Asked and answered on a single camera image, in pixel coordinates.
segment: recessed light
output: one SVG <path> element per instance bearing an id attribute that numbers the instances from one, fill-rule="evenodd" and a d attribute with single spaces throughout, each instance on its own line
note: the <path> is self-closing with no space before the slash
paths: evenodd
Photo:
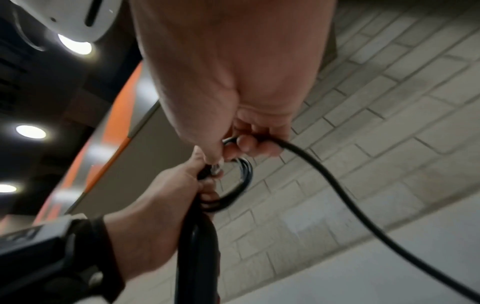
<path id="1" fill-rule="evenodd" d="M 88 55 L 92 52 L 92 45 L 89 42 L 78 42 L 68 39 L 65 36 L 58 35 L 60 42 L 66 46 L 67 49 L 80 54 L 80 55 Z"/>
<path id="2" fill-rule="evenodd" d="M 17 190 L 17 187 L 8 185 L 8 184 L 0 184 L 0 193 L 12 193 Z"/>
<path id="3" fill-rule="evenodd" d="M 38 127 L 28 126 L 28 125 L 21 125 L 15 128 L 15 130 L 25 137 L 33 138 L 33 139 L 42 139 L 47 136 L 46 132 Z"/>

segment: cord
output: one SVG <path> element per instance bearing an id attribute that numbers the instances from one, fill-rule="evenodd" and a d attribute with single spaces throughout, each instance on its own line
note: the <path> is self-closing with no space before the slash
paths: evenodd
<path id="1" fill-rule="evenodd" d="M 17 6 L 14 3 L 11 3 L 11 14 L 13 15 L 13 21 L 15 23 L 15 31 L 20 36 L 20 38 L 29 46 L 34 48 L 37 51 L 45 52 L 47 48 L 39 47 L 35 43 L 33 43 L 24 33 L 22 30 L 22 26 L 20 25 L 19 13 L 17 11 Z"/>
<path id="2" fill-rule="evenodd" d="M 454 291 L 460 293 L 464 297 L 476 303 L 480 303 L 480 294 L 478 292 L 454 280 L 453 278 L 449 277 L 448 275 L 434 268 L 433 266 L 430 266 L 423 260 L 419 259 L 415 255 L 411 254 L 406 249 L 398 245 L 394 240 L 389 238 L 387 235 L 385 235 L 385 233 L 383 233 L 383 231 L 380 228 L 378 228 L 357 207 L 357 205 L 348 196 L 345 190 L 343 190 L 342 186 L 335 179 L 335 177 L 323 165 L 321 165 L 316 159 L 308 155 L 308 153 L 306 153 L 304 150 L 278 138 L 272 138 L 270 136 L 265 136 L 265 135 L 254 135 L 254 136 L 259 141 L 266 141 L 266 140 L 273 141 L 276 144 L 278 144 L 280 147 L 287 149 L 293 152 L 294 154 L 296 154 L 297 156 L 299 156 L 300 158 L 302 158 L 304 161 L 306 161 L 308 164 L 314 167 L 327 180 L 327 182 L 332 186 L 334 191 L 342 199 L 342 201 L 347 206 L 347 208 L 357 217 L 357 219 L 360 222 L 362 222 L 362 224 L 368 230 L 370 230 L 375 235 L 375 237 L 377 237 L 380 241 L 382 241 L 386 246 L 388 246 L 391 250 L 393 250 L 398 255 L 403 257 L 405 260 L 413 264 L 415 267 L 419 268 L 420 270 L 430 275 L 431 277 L 435 278 L 436 280 L 442 282 L 443 284 L 450 287 Z M 225 139 L 223 143 L 228 144 L 228 143 L 234 143 L 236 141 L 237 141 L 236 137 L 231 137 L 231 138 Z M 242 182 L 238 185 L 237 188 L 235 188 L 232 192 L 227 194 L 225 197 L 222 197 L 220 200 L 213 201 L 210 203 L 206 203 L 206 202 L 202 203 L 202 208 L 201 208 L 202 211 L 216 212 L 216 211 L 223 210 L 229 207 L 242 194 L 242 192 L 247 189 L 247 187 L 249 186 L 253 178 L 252 165 L 243 158 L 237 159 L 236 161 L 240 165 Z"/>

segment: light fixture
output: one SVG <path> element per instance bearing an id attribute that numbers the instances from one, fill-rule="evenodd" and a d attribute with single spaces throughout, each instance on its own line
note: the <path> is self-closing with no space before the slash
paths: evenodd
<path id="1" fill-rule="evenodd" d="M 0 193 L 12 193 L 17 190 L 17 187 L 8 185 L 8 184 L 0 184 Z"/>
<path id="2" fill-rule="evenodd" d="M 68 39 L 65 36 L 58 35 L 60 42 L 66 46 L 67 49 L 71 50 L 80 55 L 88 55 L 92 52 L 92 45 L 89 42 L 78 42 Z"/>
<path id="3" fill-rule="evenodd" d="M 42 139 L 47 136 L 47 133 L 44 130 L 34 126 L 21 125 L 16 127 L 15 130 L 20 135 L 33 139 Z"/>

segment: black device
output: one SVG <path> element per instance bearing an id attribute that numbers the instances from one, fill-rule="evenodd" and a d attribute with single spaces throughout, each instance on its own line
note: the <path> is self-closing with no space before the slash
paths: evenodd
<path id="1" fill-rule="evenodd" d="M 305 151 L 280 139 L 264 135 L 255 137 L 259 141 L 273 141 L 309 163 L 322 174 L 347 208 L 375 237 L 415 267 L 471 301 L 480 303 L 479 293 L 428 265 L 386 236 L 357 207 L 332 174 Z M 229 138 L 224 143 L 234 141 L 236 138 Z M 229 207 L 251 183 L 252 165 L 242 158 L 235 161 L 240 166 L 240 184 L 218 201 L 203 202 L 197 197 L 186 215 L 178 245 L 175 304 L 216 304 L 218 301 L 219 245 L 215 227 L 205 213 Z M 211 168 L 207 166 L 198 175 L 198 179 L 204 179 L 210 173 Z M 0 302 L 4 303 L 4 298 L 20 296 L 25 291 L 35 291 L 35 286 L 45 280 L 72 271 L 70 265 L 76 252 L 75 234 L 68 234 L 69 223 L 55 223 L 28 228 L 0 238 Z M 89 289 L 83 293 L 84 296 L 94 294 Z"/>

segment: brick wall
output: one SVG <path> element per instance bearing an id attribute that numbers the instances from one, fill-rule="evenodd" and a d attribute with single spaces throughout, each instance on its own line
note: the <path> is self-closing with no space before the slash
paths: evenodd
<path id="1" fill-rule="evenodd" d="M 319 73 L 291 141 L 386 230 L 480 185 L 478 16 L 474 0 L 347 3 L 337 10 L 338 56 Z M 250 160 L 252 186 L 214 219 L 223 299 L 369 237 L 320 175 L 291 153 Z M 239 178 L 232 165 L 225 172 L 220 192 Z M 131 283 L 120 300 L 165 290 L 153 302 L 172 301 L 170 264 Z"/>

